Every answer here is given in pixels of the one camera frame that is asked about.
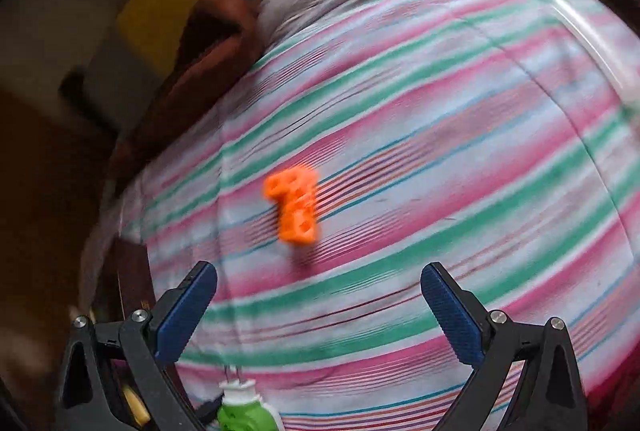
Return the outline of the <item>green and white toy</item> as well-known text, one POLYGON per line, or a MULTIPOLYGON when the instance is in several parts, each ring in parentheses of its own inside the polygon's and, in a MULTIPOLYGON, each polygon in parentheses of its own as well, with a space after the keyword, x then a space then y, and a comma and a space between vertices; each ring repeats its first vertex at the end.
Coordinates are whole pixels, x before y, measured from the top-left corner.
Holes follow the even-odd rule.
POLYGON ((254 379, 227 380, 219 384, 222 391, 217 414, 222 431, 284 431, 278 411, 256 390, 254 379))

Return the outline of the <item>orange block toy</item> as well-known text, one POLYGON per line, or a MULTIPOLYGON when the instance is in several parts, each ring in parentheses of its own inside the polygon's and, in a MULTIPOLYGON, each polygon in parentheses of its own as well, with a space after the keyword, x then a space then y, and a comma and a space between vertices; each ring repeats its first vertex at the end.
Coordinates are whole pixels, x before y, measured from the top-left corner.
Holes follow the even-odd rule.
POLYGON ((264 196, 277 206, 278 236, 283 243, 309 246, 318 240, 318 172, 299 165, 271 173, 264 196))

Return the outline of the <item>striped bed sheet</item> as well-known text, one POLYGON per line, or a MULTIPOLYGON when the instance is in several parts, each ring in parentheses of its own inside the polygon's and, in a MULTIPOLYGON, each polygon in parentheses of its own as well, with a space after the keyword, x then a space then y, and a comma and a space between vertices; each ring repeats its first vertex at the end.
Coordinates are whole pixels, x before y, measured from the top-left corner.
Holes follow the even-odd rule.
MULTIPOLYGON (((638 68, 615 13, 563 1, 638 68)), ((420 292, 438 261, 515 321, 562 318, 604 425, 639 378, 639 119, 552 2, 349 0, 274 44, 102 217, 81 303, 115 236, 156 292, 212 262, 178 365, 192 402, 238 366, 286 429, 429 430, 470 373, 420 292), (262 191, 299 165, 309 246, 262 191)))

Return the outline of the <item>maroon blanket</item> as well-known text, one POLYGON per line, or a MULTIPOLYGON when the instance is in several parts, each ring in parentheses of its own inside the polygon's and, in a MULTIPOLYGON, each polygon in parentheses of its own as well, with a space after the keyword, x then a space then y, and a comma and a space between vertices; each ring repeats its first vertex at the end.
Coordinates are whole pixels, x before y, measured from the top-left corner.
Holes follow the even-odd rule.
POLYGON ((174 69, 111 157, 107 177, 123 190, 189 131, 264 53, 256 0, 198 0, 184 26, 174 69))

